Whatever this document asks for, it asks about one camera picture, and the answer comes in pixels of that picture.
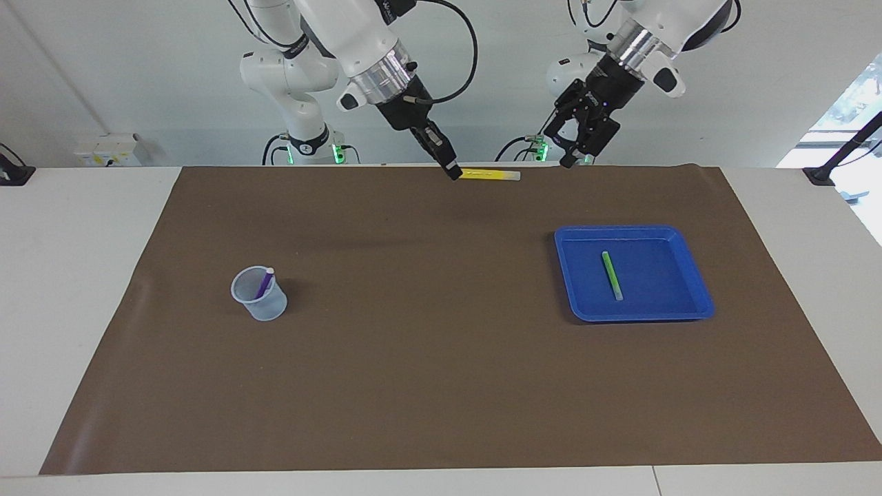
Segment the purple pen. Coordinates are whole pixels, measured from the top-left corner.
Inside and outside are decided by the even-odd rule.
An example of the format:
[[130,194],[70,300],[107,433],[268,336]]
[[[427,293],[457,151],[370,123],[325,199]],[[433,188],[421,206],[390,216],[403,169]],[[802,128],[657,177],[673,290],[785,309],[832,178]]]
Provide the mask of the purple pen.
[[266,294],[266,289],[270,287],[270,282],[273,281],[273,276],[275,276],[275,269],[272,267],[266,269],[264,280],[260,282],[258,295],[255,296],[254,299],[259,300],[260,298],[264,297],[264,294]]

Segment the plastic tray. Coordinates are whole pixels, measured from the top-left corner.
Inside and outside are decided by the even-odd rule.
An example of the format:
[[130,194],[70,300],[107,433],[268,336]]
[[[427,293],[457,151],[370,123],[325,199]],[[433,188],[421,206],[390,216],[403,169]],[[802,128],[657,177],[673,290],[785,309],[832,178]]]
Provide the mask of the plastic tray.
[[[714,315],[686,240],[670,226],[575,226],[555,234],[570,307],[586,322],[701,320]],[[616,301],[609,252],[624,301]]]

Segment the wall socket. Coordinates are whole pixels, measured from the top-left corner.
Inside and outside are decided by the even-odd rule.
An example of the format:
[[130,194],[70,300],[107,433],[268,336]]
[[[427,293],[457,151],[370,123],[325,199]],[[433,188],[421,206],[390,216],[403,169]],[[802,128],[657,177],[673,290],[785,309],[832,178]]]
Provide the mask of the wall socket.
[[147,151],[134,134],[109,134],[81,140],[73,153],[83,167],[142,167]]

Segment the yellow pen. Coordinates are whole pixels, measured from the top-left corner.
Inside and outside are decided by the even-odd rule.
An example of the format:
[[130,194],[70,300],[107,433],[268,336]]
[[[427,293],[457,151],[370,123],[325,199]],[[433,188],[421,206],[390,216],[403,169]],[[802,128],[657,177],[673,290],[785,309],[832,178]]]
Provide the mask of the yellow pen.
[[463,169],[460,179],[483,179],[485,181],[520,181],[517,170]]

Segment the green marker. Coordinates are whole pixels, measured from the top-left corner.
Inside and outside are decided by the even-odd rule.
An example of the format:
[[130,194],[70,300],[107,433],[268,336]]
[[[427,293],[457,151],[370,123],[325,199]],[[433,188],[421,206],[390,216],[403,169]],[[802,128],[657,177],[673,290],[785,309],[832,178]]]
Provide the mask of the green marker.
[[612,259],[609,257],[609,252],[603,252],[603,265],[607,268],[607,276],[609,277],[609,284],[612,285],[612,292],[616,295],[616,301],[623,301],[624,296],[622,296],[622,287],[618,285],[618,277],[616,276],[616,269],[612,266]]

